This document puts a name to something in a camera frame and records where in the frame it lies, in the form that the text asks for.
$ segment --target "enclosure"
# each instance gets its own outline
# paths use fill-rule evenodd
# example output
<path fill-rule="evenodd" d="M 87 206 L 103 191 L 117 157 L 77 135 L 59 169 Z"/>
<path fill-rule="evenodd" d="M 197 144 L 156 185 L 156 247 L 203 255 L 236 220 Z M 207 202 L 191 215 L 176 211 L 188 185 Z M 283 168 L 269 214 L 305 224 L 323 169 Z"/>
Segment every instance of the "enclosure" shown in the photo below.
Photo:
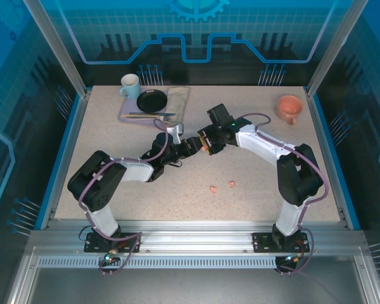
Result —
<path fill-rule="evenodd" d="M 95 151 L 139 158 L 160 132 L 122 121 L 129 73 L 189 88 L 182 139 L 223 103 L 312 148 L 330 192 L 305 216 L 302 275 L 256 252 L 282 208 L 277 172 L 233 146 L 121 183 L 110 208 L 141 243 L 101 275 L 67 183 Z M 285 95 L 296 125 L 276 116 Z M 0 0 L 0 303 L 81 301 L 380 303 L 380 0 Z"/>

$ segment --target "glass panel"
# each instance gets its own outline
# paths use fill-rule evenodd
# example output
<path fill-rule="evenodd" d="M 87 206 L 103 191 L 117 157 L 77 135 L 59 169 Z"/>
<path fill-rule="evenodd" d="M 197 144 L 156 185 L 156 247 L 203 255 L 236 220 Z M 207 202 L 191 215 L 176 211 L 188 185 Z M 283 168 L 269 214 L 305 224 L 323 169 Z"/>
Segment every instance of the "glass panel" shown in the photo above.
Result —
<path fill-rule="evenodd" d="M 75 95 L 22 1 L 0 0 L 0 303 L 36 221 Z"/>
<path fill-rule="evenodd" d="M 43 1 L 90 86 L 129 72 L 145 84 L 162 72 L 164 84 L 306 85 L 350 3 Z"/>
<path fill-rule="evenodd" d="M 360 225 L 380 243 L 380 0 L 367 3 L 318 97 Z"/>

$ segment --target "countertop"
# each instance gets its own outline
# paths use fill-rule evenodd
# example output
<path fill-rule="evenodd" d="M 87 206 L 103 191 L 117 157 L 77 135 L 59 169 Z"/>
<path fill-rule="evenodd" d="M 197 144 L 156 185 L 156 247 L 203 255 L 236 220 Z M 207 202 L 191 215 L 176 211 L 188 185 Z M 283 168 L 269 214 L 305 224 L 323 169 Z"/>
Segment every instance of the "countertop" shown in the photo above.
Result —
<path fill-rule="evenodd" d="M 220 103 L 225 104 L 234 118 L 249 112 L 262 112 L 272 117 L 272 123 L 263 126 L 263 131 L 291 144 L 308 144 L 320 169 L 326 173 L 302 87 L 189 87 L 181 138 L 196 136 L 198 130 L 211 124 L 206 111 Z M 163 86 L 152 88 L 168 89 Z M 92 89 L 57 207 L 55 217 L 58 219 L 85 218 L 67 190 L 67 182 L 95 151 L 103 150 L 114 158 L 137 158 L 150 149 L 159 133 L 153 127 L 118 120 L 124 102 L 119 89 L 119 86 L 94 86 Z M 286 94 L 303 101 L 303 113 L 294 126 L 278 119 L 274 112 L 277 100 Z M 250 117 L 254 124 L 262 119 Z M 282 198 L 277 190 L 276 168 L 252 152 L 227 146 L 217 155 L 209 156 L 200 151 L 182 162 L 181 168 L 165 167 L 165 173 L 155 182 L 121 183 L 110 201 L 115 218 L 275 221 L 278 217 Z M 229 181 L 235 181 L 234 188 L 229 187 Z M 210 192 L 210 186 L 216 187 L 216 194 Z M 324 201 L 308 209 L 305 220 L 339 222 L 332 189 Z"/>

